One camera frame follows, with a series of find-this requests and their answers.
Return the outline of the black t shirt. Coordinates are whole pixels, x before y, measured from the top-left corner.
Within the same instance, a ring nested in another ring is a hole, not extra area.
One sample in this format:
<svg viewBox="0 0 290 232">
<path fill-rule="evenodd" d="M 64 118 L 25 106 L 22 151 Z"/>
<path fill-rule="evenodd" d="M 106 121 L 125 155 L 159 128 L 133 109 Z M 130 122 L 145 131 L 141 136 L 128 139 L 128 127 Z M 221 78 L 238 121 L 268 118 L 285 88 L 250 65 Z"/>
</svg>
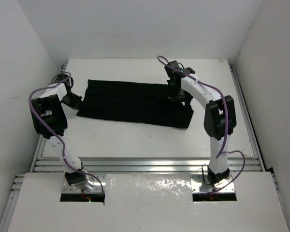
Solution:
<svg viewBox="0 0 290 232">
<path fill-rule="evenodd" d="M 77 116 L 187 129 L 194 111 L 192 96 L 169 98 L 165 84 L 89 80 Z"/>
</svg>

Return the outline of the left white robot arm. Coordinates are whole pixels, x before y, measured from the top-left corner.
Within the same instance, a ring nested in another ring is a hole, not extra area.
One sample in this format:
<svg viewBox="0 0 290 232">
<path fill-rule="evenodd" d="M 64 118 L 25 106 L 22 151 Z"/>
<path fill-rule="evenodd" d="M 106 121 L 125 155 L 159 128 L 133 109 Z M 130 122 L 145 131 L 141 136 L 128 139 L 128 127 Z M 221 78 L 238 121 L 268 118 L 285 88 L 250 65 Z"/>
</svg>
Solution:
<svg viewBox="0 0 290 232">
<path fill-rule="evenodd" d="M 64 135 L 68 121 L 62 105 L 79 109 L 82 104 L 82 97 L 74 94 L 72 87 L 71 74 L 61 72 L 48 86 L 30 93 L 29 108 L 35 131 L 54 148 L 64 167 L 67 183 L 80 189 L 88 184 L 88 173 L 77 155 L 69 151 Z"/>
</svg>

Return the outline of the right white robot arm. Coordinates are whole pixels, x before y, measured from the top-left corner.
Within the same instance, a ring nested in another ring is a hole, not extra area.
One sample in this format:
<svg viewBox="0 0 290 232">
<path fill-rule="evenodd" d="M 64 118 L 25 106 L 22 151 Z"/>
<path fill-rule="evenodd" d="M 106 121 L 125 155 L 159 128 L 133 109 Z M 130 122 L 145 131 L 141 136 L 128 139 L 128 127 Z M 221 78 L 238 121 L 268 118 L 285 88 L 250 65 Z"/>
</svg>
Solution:
<svg viewBox="0 0 290 232">
<path fill-rule="evenodd" d="M 168 89 L 172 101 L 191 95 L 205 110 L 203 126 L 210 137 L 210 162 L 207 168 L 208 185 L 212 187 L 227 179 L 230 169 L 227 161 L 229 136 L 236 127 L 234 100 L 199 80 L 190 67 L 180 68 L 177 61 L 167 62 Z"/>
</svg>

